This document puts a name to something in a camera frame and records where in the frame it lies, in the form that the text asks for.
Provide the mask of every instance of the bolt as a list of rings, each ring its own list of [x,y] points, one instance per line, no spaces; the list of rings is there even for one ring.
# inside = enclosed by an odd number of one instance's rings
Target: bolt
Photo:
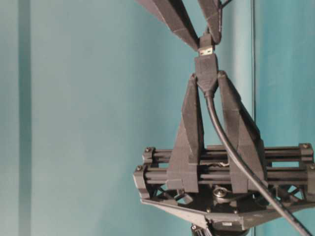
[[[218,72],[218,76],[220,76],[220,77],[221,77],[221,76],[225,76],[225,72],[224,72],[224,71],[219,71],[219,72]]]
[[[223,188],[217,188],[213,191],[213,194],[218,198],[223,198],[226,195],[226,190]]]

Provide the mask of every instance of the teal backdrop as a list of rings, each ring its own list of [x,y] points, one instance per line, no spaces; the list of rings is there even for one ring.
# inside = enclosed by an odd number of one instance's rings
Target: teal backdrop
[[[315,145],[315,1],[255,0],[256,123],[266,146]],[[295,214],[314,234],[314,209]],[[284,220],[256,234],[299,235]]]
[[[200,35],[201,10],[184,2]],[[216,48],[267,145],[314,138],[314,3],[288,2],[233,0]],[[0,235],[190,235],[140,204],[132,173],[146,146],[172,148],[196,53],[133,0],[0,5]],[[312,229],[310,214],[298,216]],[[257,234],[279,224],[295,235],[283,220]]]

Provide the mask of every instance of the metal nut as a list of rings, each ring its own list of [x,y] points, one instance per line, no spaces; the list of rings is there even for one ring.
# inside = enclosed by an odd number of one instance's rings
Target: metal nut
[[[226,195],[226,190],[223,188],[216,188],[213,191],[213,195],[215,195],[218,198],[223,198]]]

